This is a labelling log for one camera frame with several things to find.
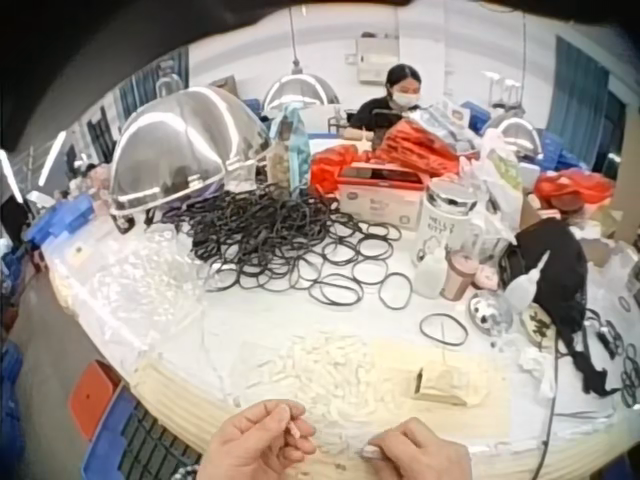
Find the person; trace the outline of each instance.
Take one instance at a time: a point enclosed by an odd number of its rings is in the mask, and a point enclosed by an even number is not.
[[[364,131],[364,138],[372,140],[375,130],[393,127],[400,121],[403,112],[420,108],[418,101],[421,86],[422,78],[412,66],[400,63],[391,67],[385,81],[386,95],[365,102],[351,118],[343,138],[362,140]]]
[[[305,407],[292,400],[267,400],[227,419],[213,435],[199,466],[173,480],[279,480],[289,467],[316,452],[315,428]],[[370,460],[379,480],[471,480],[469,452],[439,438],[411,418],[369,442],[384,459]]]

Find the black bag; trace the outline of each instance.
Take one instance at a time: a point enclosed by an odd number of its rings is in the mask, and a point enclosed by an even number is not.
[[[500,259],[500,278],[506,287],[527,273],[549,251],[540,273],[534,298],[553,321],[576,368],[583,374],[583,390],[602,397],[607,390],[607,371],[597,370],[591,358],[575,349],[573,335],[583,329],[587,309],[587,258],[569,227],[555,218],[545,218],[518,232],[517,245],[510,245]]]

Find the metal lampshade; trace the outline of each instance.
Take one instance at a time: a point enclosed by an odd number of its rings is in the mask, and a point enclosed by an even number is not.
[[[338,95],[323,78],[308,73],[285,75],[271,88],[264,99],[263,111],[281,111],[285,105],[300,108],[340,103]]]
[[[542,153],[538,132],[517,111],[505,112],[491,119],[485,131],[489,128],[502,133],[506,144],[519,157],[535,160]]]
[[[215,87],[159,98],[126,123],[111,169],[114,215],[156,207],[255,165],[269,134],[239,99]]]

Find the hand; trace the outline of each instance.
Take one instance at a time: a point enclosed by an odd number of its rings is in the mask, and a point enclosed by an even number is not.
[[[464,445],[438,437],[410,418],[370,442],[388,460],[372,460],[380,480],[471,480],[471,459]]]
[[[213,435],[202,458],[198,480],[276,480],[316,447],[315,429],[301,417],[305,409],[291,400],[267,400],[229,418]],[[287,426],[300,432],[295,438]]]

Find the face mask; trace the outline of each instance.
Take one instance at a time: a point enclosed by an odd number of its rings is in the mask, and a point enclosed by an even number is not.
[[[418,104],[419,94],[393,92],[393,101],[404,108],[411,108]]]

